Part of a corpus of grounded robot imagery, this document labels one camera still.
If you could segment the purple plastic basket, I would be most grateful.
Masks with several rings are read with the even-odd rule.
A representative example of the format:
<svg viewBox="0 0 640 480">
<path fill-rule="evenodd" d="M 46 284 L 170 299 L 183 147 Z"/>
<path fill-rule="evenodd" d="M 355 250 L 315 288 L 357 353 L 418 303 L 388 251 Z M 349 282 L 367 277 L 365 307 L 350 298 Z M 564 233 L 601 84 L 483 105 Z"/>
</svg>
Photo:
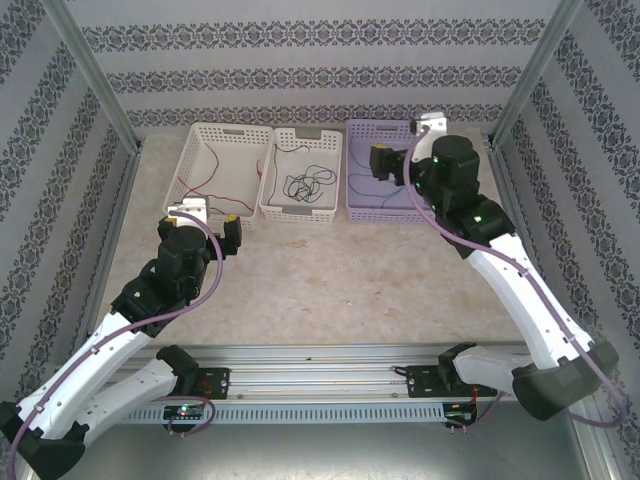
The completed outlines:
<svg viewBox="0 0 640 480">
<path fill-rule="evenodd" d="M 370 148 L 381 143 L 406 150 L 413 140 L 408 121 L 351 119 L 346 130 L 346 208 L 352 222 L 422 224 L 404 187 L 375 179 L 369 168 Z"/>
</svg>

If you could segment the wide white plastic basket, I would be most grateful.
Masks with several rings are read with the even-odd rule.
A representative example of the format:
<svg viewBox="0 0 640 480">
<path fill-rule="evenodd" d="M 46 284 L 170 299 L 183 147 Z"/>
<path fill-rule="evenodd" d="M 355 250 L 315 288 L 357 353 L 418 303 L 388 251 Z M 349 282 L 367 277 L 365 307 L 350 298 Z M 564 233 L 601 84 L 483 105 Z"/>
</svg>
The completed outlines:
<svg viewBox="0 0 640 480">
<path fill-rule="evenodd" d="M 209 225 L 237 215 L 242 228 L 258 225 L 258 194 L 273 129 L 267 126 L 196 122 L 190 129 L 163 208 L 192 196 L 209 202 Z"/>
</svg>

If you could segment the left controller circuit board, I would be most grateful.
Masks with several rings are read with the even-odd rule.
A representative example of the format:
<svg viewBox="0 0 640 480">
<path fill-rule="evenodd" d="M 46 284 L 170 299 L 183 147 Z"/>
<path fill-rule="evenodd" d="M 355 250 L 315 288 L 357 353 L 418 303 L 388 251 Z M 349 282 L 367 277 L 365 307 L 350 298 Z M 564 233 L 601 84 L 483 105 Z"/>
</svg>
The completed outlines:
<svg viewBox="0 0 640 480">
<path fill-rule="evenodd" d="M 164 421 L 200 422 L 204 418 L 206 407 L 204 404 L 167 405 L 163 409 Z"/>
</svg>

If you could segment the controller circuit board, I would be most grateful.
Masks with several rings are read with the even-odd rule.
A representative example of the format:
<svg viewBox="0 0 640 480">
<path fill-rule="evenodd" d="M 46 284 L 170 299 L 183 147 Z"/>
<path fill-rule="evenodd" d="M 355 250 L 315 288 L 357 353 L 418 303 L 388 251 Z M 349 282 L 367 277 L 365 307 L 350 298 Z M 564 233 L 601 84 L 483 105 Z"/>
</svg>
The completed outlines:
<svg viewBox="0 0 640 480">
<path fill-rule="evenodd" d="M 204 404 L 167 405 L 163 409 L 164 421 L 200 422 L 204 418 L 206 407 Z"/>
<path fill-rule="evenodd" d="M 444 403 L 444 417 L 446 425 L 454 428 L 468 427 L 474 424 L 478 416 L 476 400 L 467 403 Z"/>
</svg>

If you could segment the grey sheet metal panel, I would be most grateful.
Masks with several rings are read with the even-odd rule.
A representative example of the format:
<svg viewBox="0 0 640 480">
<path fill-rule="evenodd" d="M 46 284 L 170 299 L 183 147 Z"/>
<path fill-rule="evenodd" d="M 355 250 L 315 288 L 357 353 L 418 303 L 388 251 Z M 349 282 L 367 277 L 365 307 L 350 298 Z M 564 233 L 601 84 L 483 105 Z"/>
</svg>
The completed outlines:
<svg viewBox="0 0 640 480">
<path fill-rule="evenodd" d="M 592 480 L 564 421 L 503 409 L 477 429 L 437 424 L 218 425 L 185 439 L 118 426 L 63 480 Z"/>
</svg>

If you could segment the right controller circuit board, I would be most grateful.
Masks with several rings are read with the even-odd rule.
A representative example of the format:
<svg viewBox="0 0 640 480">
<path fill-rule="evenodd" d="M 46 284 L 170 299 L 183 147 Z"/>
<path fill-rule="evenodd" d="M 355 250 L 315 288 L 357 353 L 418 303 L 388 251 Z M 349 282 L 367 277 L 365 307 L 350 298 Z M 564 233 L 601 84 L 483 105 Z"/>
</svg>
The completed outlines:
<svg viewBox="0 0 640 480">
<path fill-rule="evenodd" d="M 454 428 L 468 427 L 474 424 L 478 416 L 476 400 L 467 403 L 444 403 L 444 417 L 446 425 Z"/>
</svg>

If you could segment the left aluminium side rail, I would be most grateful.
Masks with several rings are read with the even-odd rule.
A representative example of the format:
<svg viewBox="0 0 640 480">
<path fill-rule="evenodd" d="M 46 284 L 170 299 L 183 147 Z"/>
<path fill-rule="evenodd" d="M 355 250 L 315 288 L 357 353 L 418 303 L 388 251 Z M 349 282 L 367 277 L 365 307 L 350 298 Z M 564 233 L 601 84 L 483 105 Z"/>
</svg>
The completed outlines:
<svg viewBox="0 0 640 480">
<path fill-rule="evenodd" d="M 122 225 L 124 223 L 127 205 L 135 182 L 141 153 L 142 146 L 140 146 L 135 153 L 132 153 L 129 156 L 126 168 L 121 176 L 119 188 L 111 211 L 108 229 L 106 230 L 105 237 L 102 242 L 102 250 L 95 270 L 95 276 L 93 277 L 91 284 L 91 290 L 82 311 L 82 322 L 79 325 L 77 337 L 77 341 L 79 343 L 82 343 L 87 338 L 90 329 L 95 325 L 99 316 L 101 302 L 104 296 L 113 258 L 115 256 Z"/>
</svg>

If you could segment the right aluminium corner post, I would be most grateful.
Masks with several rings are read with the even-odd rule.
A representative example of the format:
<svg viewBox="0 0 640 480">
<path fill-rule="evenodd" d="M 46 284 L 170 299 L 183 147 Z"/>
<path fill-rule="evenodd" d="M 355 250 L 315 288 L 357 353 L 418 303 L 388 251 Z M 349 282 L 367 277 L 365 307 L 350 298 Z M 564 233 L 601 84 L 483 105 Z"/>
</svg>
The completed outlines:
<svg viewBox="0 0 640 480">
<path fill-rule="evenodd" d="M 495 127 L 488 135 L 491 147 L 496 148 L 505 141 L 582 3 L 583 0 L 559 0 Z"/>
</svg>

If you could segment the aluminium corner post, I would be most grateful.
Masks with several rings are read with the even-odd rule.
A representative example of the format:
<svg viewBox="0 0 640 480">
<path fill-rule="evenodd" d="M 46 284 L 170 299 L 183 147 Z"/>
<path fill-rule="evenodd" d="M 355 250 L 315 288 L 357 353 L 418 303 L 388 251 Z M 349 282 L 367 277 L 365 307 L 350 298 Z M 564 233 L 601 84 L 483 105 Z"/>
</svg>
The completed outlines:
<svg viewBox="0 0 640 480">
<path fill-rule="evenodd" d="M 39 0 L 129 153 L 141 140 L 65 0 Z"/>
<path fill-rule="evenodd" d="M 496 148 L 505 141 L 582 3 L 583 0 L 559 0 L 495 127 L 488 135 L 491 147 Z"/>
</svg>

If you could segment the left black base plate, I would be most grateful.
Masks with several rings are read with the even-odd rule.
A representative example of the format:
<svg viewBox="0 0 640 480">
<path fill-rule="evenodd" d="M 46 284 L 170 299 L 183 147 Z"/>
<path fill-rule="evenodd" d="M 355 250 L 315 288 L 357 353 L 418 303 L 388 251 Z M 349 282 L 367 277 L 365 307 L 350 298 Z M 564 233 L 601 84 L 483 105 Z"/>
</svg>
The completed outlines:
<svg viewBox="0 0 640 480">
<path fill-rule="evenodd" d="M 150 370 L 134 382 L 134 386 L 152 400 L 178 397 L 225 400 L 229 385 L 230 370 L 227 368 Z"/>
</svg>

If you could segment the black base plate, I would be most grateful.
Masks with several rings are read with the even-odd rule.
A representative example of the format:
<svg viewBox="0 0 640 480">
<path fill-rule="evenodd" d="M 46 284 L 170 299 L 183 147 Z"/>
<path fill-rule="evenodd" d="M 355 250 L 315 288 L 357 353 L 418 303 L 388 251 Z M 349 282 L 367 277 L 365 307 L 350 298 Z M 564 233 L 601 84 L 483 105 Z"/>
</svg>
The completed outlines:
<svg viewBox="0 0 640 480">
<path fill-rule="evenodd" d="M 152 400 L 178 397 L 225 400 L 229 385 L 230 370 L 227 368 L 150 370 L 134 382 L 134 386 Z"/>
<path fill-rule="evenodd" d="M 476 384 L 464 383 L 455 373 L 439 365 L 410 365 L 395 367 L 394 372 L 405 379 L 410 398 L 494 397 L 498 391 Z"/>
</svg>

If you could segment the aluminium mounting rail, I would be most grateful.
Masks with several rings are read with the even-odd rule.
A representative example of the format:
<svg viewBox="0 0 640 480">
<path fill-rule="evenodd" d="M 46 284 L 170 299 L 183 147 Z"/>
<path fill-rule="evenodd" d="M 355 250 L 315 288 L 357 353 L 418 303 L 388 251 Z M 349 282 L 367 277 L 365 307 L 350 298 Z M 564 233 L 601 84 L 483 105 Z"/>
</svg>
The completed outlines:
<svg viewBox="0 0 640 480">
<path fill-rule="evenodd" d="M 409 402 L 399 367 L 435 365 L 448 343 L 183 345 L 201 368 L 227 368 L 228 404 Z"/>
</svg>

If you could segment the left aluminium corner post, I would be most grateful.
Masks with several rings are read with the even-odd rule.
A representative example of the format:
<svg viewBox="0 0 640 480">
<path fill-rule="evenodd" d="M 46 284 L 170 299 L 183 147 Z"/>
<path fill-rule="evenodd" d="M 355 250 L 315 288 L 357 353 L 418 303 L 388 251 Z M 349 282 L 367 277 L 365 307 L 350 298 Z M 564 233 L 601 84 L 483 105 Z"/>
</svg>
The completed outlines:
<svg viewBox="0 0 640 480">
<path fill-rule="evenodd" d="M 39 0 L 129 153 L 141 140 L 65 0 Z"/>
</svg>

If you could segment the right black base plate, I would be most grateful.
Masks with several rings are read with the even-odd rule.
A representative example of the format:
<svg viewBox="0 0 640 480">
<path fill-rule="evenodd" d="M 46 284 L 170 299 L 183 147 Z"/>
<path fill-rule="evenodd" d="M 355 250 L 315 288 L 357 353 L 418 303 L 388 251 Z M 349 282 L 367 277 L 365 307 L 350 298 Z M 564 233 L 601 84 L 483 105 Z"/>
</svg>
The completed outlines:
<svg viewBox="0 0 640 480">
<path fill-rule="evenodd" d="M 439 365 L 410 365 L 395 367 L 394 372 L 405 379 L 410 398 L 494 397 L 498 391 L 476 384 L 464 383 L 455 373 Z"/>
</svg>

